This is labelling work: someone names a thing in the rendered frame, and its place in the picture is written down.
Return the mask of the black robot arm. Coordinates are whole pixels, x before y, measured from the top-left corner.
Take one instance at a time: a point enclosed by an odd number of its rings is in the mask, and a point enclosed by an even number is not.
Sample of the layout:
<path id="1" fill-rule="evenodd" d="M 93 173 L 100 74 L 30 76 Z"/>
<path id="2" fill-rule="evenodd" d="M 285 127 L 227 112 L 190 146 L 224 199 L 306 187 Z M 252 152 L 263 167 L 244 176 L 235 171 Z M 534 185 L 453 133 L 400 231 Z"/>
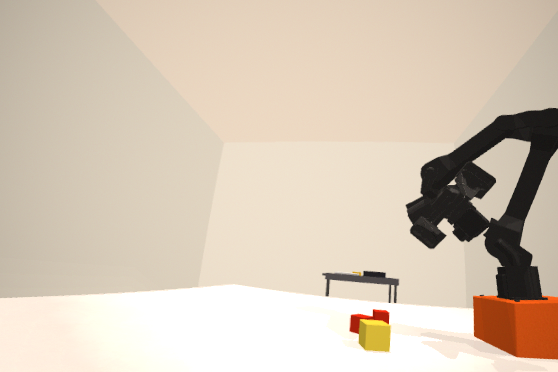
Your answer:
<path id="1" fill-rule="evenodd" d="M 490 222 L 473 203 L 455 223 L 452 233 L 459 241 L 471 241 L 483 234 L 486 250 L 503 267 L 497 267 L 497 298 L 509 300 L 548 300 L 542 297 L 538 266 L 531 266 L 533 254 L 520 246 L 524 223 L 535 199 L 550 158 L 558 150 L 558 108 L 500 115 L 452 153 L 426 162 L 420 171 L 420 196 L 406 204 L 408 218 L 414 225 L 420 216 L 428 219 L 436 210 L 431 205 L 447 185 L 459 190 L 455 179 L 466 162 L 474 161 L 504 139 L 531 142 L 530 152 L 519 181 L 503 216 Z"/>

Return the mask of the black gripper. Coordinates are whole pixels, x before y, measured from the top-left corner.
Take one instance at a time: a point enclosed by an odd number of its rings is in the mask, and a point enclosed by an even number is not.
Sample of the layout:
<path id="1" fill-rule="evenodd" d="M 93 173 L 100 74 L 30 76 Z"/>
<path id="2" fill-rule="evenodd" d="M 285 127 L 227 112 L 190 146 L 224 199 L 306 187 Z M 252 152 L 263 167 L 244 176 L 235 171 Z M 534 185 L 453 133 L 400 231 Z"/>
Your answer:
<path id="1" fill-rule="evenodd" d="M 429 250 L 434 249 L 446 237 L 446 234 L 437 227 L 439 222 L 443 219 L 449 219 L 455 223 L 469 208 L 470 205 L 467 202 L 471 201 L 473 197 L 481 200 L 494 186 L 496 178 L 469 161 L 459 170 L 455 183 L 460 192 L 446 185 L 432 201 L 431 207 L 436 210 L 428 219 L 420 216 L 410 228 L 410 234 L 424 243 Z M 439 215 L 437 216 L 437 214 Z M 434 221 L 431 223 L 432 220 Z"/>

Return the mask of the yellow cube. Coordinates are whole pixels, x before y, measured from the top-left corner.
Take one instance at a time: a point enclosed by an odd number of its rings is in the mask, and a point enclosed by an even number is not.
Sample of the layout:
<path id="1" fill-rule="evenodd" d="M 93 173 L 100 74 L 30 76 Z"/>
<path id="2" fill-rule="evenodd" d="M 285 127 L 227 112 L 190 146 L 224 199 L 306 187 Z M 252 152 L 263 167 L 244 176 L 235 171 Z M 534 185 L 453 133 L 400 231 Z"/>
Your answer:
<path id="1" fill-rule="evenodd" d="M 391 325 L 379 320 L 360 319 L 359 345 L 366 351 L 390 350 Z"/>

